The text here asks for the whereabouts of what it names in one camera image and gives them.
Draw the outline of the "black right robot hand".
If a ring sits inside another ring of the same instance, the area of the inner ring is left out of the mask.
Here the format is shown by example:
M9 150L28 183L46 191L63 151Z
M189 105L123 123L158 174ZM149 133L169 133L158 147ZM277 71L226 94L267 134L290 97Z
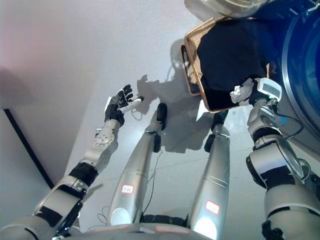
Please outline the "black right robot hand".
M279 103L282 99L282 87L272 79L267 77L263 78L248 78L248 83L253 84L249 97L246 103L254 105L259 99L266 100L266 102Z

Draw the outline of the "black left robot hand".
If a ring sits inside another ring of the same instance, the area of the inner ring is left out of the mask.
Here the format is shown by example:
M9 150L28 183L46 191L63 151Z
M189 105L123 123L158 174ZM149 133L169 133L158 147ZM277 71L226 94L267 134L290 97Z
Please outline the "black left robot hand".
M127 84L108 100L104 111L104 122L115 120L121 127L124 125L124 114L137 108L145 99L142 95L134 97L132 92L131 85Z

